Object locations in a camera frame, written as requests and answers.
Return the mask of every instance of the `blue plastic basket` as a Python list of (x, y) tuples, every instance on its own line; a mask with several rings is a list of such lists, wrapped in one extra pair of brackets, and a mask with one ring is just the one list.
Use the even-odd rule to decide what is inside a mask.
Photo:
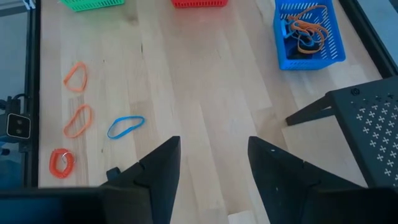
[[(321, 51), (313, 54), (311, 59), (290, 60), (287, 54), (292, 48), (297, 47), (297, 42), (284, 41), (281, 21), (288, 16), (296, 16), (314, 5), (324, 5), (327, 9), (311, 10), (300, 20), (312, 23), (323, 21), (322, 26), (328, 29), (329, 37)], [(346, 58), (332, 0), (275, 0), (274, 33), (281, 70), (319, 70)]]

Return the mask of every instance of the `blue rubber band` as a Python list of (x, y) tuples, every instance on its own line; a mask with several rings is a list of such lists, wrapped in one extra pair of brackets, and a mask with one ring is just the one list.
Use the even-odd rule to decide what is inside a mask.
[[(113, 126), (115, 126), (120, 121), (124, 121), (124, 120), (127, 120), (127, 119), (141, 119), (141, 122), (139, 124), (131, 126), (130, 128), (127, 128), (126, 130), (122, 131), (122, 133), (118, 134), (117, 136), (110, 136), (109, 135), (109, 133), (111, 132)], [(145, 118), (143, 116), (124, 116), (124, 117), (118, 118), (118, 119), (114, 120), (113, 124), (109, 127), (109, 129), (108, 129), (108, 138), (110, 138), (110, 139), (119, 139), (119, 138), (125, 136), (126, 134), (130, 133), (131, 131), (141, 127), (144, 123), (145, 123)]]

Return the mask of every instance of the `wood grain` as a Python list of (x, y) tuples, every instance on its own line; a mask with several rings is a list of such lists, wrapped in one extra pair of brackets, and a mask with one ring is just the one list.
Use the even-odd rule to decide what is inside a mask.
[[(172, 223), (268, 223), (247, 157), (249, 136), (366, 186), (335, 118), (293, 127), (284, 121), (327, 91), (380, 79), (334, 3), (347, 59), (320, 71), (288, 72), (278, 67), (272, 0), (197, 9), (130, 0), (79, 13), (43, 0), (40, 186), (100, 185), (108, 169), (126, 169), (174, 135), (181, 136), (182, 161)], [(88, 67), (83, 94), (62, 85), (77, 61)], [(80, 78), (76, 73), (70, 84)], [(82, 103), (93, 108), (93, 124), (67, 139), (62, 128)], [(143, 115), (146, 123), (109, 140), (109, 126), (127, 115)], [(72, 131), (85, 121), (82, 115)], [(77, 157), (65, 180), (48, 171), (58, 147)]]

